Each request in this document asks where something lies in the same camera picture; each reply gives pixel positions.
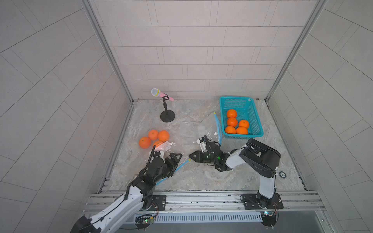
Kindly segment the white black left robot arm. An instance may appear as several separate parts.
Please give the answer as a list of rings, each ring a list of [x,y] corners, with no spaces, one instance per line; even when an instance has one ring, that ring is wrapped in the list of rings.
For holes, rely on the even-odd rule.
[[[128,184],[125,193],[92,217],[79,218],[73,225],[71,232],[116,232],[129,217],[141,209],[150,207],[157,182],[174,175],[182,156],[181,153],[171,153],[169,157],[163,159],[153,147],[146,166]]]

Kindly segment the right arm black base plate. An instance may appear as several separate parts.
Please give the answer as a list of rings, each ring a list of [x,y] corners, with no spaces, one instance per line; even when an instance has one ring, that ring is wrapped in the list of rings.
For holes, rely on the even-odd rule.
[[[283,203],[278,193],[275,193],[272,198],[266,198],[259,192],[256,194],[242,194],[240,200],[244,203],[246,210],[261,210],[261,209],[283,209]]]

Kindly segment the clear zip-top bag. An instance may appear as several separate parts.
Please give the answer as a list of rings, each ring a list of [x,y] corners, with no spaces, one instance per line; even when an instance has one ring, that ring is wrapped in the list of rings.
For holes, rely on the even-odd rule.
[[[152,141],[152,144],[151,146],[149,147],[150,150],[153,149],[153,144],[155,143],[156,141]],[[171,145],[169,143],[169,140],[166,141],[166,142],[163,142],[162,145],[160,145],[159,147],[156,147],[155,150],[154,150],[154,155],[155,156],[160,156],[162,159],[164,158],[164,153],[167,152],[169,149],[171,148]]]
[[[207,136],[209,141],[217,142],[221,145],[222,128],[216,112],[211,113],[198,125],[199,138]]]

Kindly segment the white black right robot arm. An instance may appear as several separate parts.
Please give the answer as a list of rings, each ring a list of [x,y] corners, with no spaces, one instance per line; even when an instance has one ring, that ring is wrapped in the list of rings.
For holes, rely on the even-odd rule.
[[[213,166],[219,172],[230,171],[243,164],[248,164],[259,174],[259,189],[254,194],[242,194],[240,200],[246,209],[274,209],[283,208],[279,194],[276,193],[276,175],[281,159],[280,153],[253,138],[246,144],[231,152],[223,152],[220,144],[210,141],[206,136],[199,138],[201,150],[189,155],[196,163]]]

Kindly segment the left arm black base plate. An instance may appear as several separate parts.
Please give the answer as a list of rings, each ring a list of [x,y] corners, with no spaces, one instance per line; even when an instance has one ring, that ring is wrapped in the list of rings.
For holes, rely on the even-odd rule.
[[[166,205],[166,195],[152,195],[145,199],[142,211],[164,211]]]

